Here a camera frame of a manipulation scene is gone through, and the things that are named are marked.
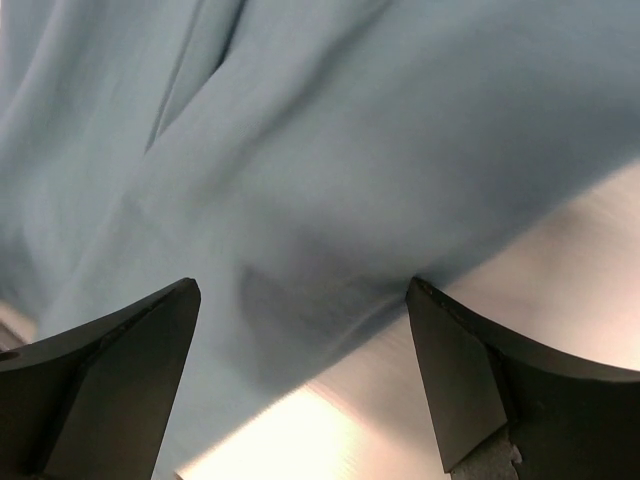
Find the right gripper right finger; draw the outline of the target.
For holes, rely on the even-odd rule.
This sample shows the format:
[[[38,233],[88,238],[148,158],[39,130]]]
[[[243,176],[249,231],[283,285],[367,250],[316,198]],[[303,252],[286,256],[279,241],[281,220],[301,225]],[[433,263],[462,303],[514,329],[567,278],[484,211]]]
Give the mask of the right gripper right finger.
[[[444,471],[453,479],[635,479],[639,375],[561,352],[421,279],[406,294]]]

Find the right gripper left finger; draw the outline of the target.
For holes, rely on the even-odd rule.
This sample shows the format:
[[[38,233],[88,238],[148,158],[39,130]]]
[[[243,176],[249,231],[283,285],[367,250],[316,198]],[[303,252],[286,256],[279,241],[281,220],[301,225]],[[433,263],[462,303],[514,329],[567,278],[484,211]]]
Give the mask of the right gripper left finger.
[[[185,278],[2,352],[2,478],[151,478],[200,303]]]

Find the blue-grey t-shirt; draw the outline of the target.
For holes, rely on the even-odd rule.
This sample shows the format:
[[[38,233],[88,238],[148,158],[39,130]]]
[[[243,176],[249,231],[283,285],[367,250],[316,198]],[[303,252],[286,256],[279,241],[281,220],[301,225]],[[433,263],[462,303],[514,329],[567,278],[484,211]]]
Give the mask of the blue-grey t-shirt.
[[[154,477],[639,155],[635,1],[5,1],[1,298],[184,277]]]

